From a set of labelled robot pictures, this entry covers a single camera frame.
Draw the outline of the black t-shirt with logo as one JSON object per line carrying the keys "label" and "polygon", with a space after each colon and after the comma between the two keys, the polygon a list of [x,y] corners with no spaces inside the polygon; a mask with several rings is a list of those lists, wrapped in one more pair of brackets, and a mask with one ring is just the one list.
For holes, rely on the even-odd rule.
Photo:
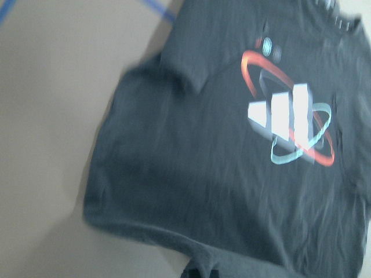
{"label": "black t-shirt with logo", "polygon": [[357,277],[370,45],[323,1],[185,1],[97,136],[84,219],[190,257],[184,277]]}

